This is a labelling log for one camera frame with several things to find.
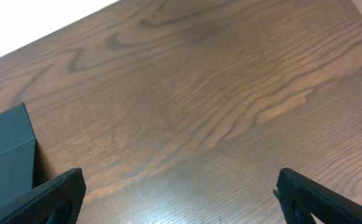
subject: wooden table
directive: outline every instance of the wooden table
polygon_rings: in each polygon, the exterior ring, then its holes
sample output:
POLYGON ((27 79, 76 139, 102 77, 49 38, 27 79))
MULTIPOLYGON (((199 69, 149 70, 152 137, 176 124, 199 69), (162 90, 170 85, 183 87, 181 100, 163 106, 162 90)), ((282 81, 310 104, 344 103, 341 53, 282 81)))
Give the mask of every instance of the wooden table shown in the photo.
POLYGON ((347 0, 123 0, 0 58, 21 102, 49 177, 83 169, 79 223, 284 222, 282 167, 362 204, 347 0))

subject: black object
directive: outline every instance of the black object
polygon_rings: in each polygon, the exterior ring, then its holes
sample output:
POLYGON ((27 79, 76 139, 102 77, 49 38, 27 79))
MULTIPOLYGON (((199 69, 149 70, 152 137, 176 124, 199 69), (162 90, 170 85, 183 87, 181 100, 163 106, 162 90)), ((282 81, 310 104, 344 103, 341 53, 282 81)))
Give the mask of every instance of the black object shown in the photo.
POLYGON ((32 190, 35 144, 24 104, 0 114, 0 207, 32 190))
POLYGON ((292 169, 281 169, 274 195, 288 224, 362 223, 362 206, 304 177, 292 169))
POLYGON ((71 169, 0 208, 0 223, 76 223, 86 192, 81 169, 71 169))
POLYGON ((32 189, 35 147, 24 104, 0 114, 0 223, 76 223, 86 192, 81 169, 32 189))

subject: wood grain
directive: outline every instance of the wood grain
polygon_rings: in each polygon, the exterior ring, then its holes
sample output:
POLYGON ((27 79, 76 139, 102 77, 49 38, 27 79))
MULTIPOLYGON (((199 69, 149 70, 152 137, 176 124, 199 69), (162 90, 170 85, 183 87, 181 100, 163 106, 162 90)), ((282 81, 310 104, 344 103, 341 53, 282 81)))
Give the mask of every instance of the wood grain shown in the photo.
POLYGON ((362 69, 295 110, 83 209, 82 223, 284 223, 291 167, 362 204, 362 69))
MULTIPOLYGON (((25 101, 51 177, 83 169, 88 191, 80 223, 154 219, 144 214, 175 204, 181 192, 202 205, 184 215, 188 220, 218 213, 226 220, 257 215, 265 221, 267 207, 254 200, 277 211, 271 194, 263 195, 279 165, 305 171, 302 164, 318 166, 324 149, 338 155, 328 159, 348 159, 339 148, 313 148, 321 141, 309 147, 303 134, 310 132, 289 126, 316 130, 309 136, 316 140, 329 135, 319 129, 322 118, 350 129, 338 113, 352 113, 354 104, 343 105, 362 99, 362 85, 355 84, 361 73, 362 17, 350 1, 125 0, 0 58, 0 112, 25 101), (310 112, 289 119, 300 107, 310 112), (257 129, 272 134, 254 147, 232 143, 257 129), (300 144, 301 151, 267 147, 277 141, 300 144), (254 159, 246 157, 250 151, 254 159), (245 162, 250 171, 240 175, 245 162), (239 181, 239 190, 228 187, 212 200, 200 201, 187 186, 202 186, 202 194, 227 180, 239 181), (161 192, 168 186, 180 194, 161 192), (243 202, 255 213, 229 215, 241 205, 234 197, 241 191, 240 199, 255 198, 243 202), (160 201, 152 200, 160 192, 160 201), (122 196, 132 194, 139 196, 122 196), (222 200, 232 207, 221 206, 222 200)), ((331 168, 323 170, 333 177, 331 168)))

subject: white wall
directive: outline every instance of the white wall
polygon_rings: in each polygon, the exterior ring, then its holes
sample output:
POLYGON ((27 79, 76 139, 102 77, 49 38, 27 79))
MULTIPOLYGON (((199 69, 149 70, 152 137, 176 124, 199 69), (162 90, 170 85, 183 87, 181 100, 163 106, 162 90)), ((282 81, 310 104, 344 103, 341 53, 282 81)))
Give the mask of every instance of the white wall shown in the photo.
POLYGON ((118 0, 0 0, 0 57, 118 0))

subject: wooden tabletop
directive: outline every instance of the wooden tabletop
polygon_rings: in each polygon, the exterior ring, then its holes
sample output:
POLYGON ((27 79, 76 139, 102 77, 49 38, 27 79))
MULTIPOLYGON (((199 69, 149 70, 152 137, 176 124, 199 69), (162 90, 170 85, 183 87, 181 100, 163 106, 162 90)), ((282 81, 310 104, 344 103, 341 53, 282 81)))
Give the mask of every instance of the wooden tabletop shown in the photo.
POLYGON ((282 223, 282 167, 362 204, 347 0, 123 0, 0 58, 21 102, 49 177, 83 169, 79 223, 282 223))

